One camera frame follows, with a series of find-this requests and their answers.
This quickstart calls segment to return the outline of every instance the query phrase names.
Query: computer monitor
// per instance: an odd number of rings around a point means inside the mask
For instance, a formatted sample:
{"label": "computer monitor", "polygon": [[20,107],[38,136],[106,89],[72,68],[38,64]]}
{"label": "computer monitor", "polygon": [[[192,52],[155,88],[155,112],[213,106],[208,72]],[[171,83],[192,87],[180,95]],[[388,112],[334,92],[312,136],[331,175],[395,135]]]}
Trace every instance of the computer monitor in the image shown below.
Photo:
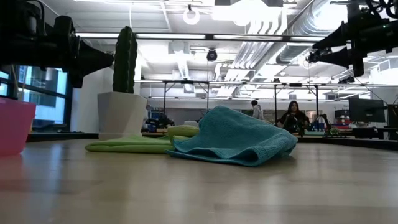
{"label": "computer monitor", "polygon": [[384,102],[382,100],[368,100],[349,98],[349,119],[356,122],[386,122],[384,116]]}

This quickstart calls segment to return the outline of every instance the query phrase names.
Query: plant pot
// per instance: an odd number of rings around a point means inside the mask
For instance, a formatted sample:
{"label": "plant pot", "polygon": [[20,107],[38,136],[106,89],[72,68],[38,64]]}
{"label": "plant pot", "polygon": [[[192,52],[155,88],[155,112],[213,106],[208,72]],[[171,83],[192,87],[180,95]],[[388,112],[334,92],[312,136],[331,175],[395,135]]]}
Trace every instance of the plant pot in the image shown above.
{"label": "plant pot", "polygon": [[99,139],[141,135],[147,100],[130,93],[98,94]]}
{"label": "plant pot", "polygon": [[0,98],[0,156],[24,150],[35,111],[35,104]]}

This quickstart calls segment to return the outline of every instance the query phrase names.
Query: pink container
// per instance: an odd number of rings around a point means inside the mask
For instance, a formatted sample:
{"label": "pink container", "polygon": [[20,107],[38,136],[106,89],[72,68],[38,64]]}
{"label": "pink container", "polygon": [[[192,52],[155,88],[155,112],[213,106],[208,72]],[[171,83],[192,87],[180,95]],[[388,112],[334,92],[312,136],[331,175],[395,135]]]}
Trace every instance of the pink container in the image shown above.
{"label": "pink container", "polygon": [[0,97],[0,156],[24,150],[36,105]]}

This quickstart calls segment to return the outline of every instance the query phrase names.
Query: cactus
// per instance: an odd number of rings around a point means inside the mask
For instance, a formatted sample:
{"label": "cactus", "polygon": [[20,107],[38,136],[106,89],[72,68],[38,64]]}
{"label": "cactus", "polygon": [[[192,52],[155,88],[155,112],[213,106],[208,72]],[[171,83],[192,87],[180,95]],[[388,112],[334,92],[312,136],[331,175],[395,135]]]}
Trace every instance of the cactus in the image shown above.
{"label": "cactus", "polygon": [[113,91],[134,93],[137,41],[128,26],[120,31],[114,56]]}

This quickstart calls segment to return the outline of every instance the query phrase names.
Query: blue towel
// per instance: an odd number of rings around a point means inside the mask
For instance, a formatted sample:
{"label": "blue towel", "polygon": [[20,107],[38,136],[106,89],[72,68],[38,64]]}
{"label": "blue towel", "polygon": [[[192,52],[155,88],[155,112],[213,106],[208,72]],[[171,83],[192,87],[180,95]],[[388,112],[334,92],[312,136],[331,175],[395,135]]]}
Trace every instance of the blue towel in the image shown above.
{"label": "blue towel", "polygon": [[172,157],[255,167],[276,156],[289,155],[297,138],[288,131],[225,106],[212,109],[199,122],[200,132],[174,141]]}

